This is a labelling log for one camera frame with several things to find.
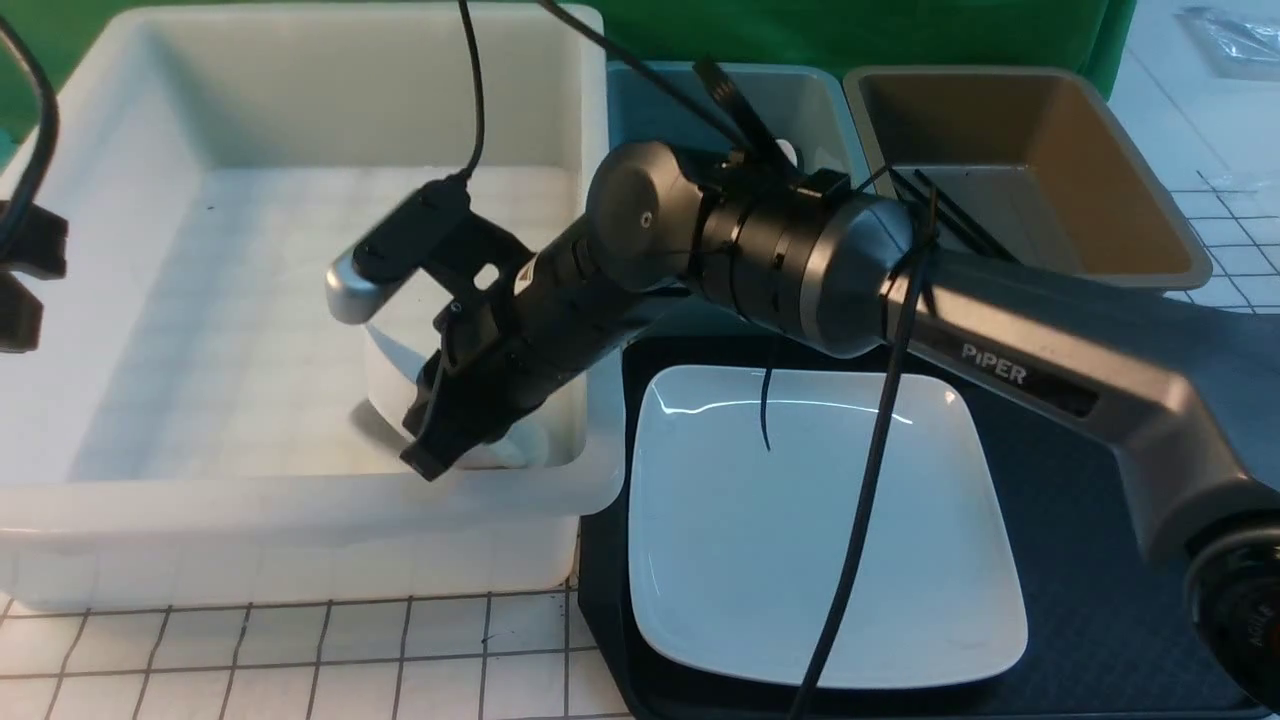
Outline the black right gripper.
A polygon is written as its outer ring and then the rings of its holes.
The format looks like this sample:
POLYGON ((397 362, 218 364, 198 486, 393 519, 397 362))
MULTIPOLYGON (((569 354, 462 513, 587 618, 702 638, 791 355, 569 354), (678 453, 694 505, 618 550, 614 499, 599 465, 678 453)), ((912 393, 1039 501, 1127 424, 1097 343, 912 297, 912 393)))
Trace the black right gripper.
POLYGON ((448 322, 440 351, 422 370, 430 382, 445 369, 442 397, 417 398, 402 421, 406 466, 435 480, 689 297, 676 284, 622 288, 599 268, 593 241, 580 217, 515 279, 448 322))

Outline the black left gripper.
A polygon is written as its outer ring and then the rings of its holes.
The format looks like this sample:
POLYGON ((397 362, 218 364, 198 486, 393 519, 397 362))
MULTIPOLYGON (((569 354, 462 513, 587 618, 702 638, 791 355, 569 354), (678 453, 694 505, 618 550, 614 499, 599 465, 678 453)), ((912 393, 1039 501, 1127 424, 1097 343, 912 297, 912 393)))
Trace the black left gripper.
POLYGON ((24 354, 38 347, 44 304, 17 278, 59 281, 67 275, 68 222, 31 206, 9 237, 1 263, 1 351, 24 354))

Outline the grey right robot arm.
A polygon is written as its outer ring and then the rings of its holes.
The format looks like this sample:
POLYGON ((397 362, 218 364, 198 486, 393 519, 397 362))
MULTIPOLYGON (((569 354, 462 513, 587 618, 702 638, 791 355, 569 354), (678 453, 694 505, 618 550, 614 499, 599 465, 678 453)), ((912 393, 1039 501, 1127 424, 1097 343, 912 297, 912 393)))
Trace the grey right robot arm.
POLYGON ((1277 318, 940 249, 847 176, 625 143, 582 215, 436 319, 402 460, 434 480, 676 288, 831 357, 914 354, 1106 446, 1142 555, 1187 560, 1199 638, 1277 710, 1277 318))

